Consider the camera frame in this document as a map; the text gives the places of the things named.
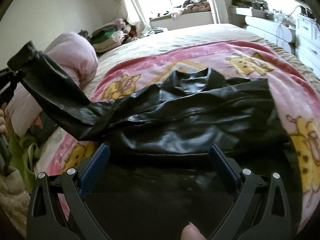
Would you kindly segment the person's right hand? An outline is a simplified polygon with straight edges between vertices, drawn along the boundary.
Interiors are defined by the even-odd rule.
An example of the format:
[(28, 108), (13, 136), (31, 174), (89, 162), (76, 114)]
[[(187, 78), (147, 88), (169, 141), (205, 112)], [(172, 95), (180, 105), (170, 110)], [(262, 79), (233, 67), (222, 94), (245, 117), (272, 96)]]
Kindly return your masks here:
[(206, 237), (200, 233), (199, 229), (189, 222), (182, 230), (180, 240), (206, 240)]

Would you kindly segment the person's left hand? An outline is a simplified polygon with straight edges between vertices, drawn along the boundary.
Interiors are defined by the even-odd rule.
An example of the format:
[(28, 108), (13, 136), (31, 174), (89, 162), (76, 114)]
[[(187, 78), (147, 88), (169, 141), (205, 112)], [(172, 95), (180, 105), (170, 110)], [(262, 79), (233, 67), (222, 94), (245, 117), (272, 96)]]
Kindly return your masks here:
[(2, 110), (0, 110), (0, 134), (5, 136), (6, 139), (8, 139), (8, 131), (4, 119), (4, 112)]

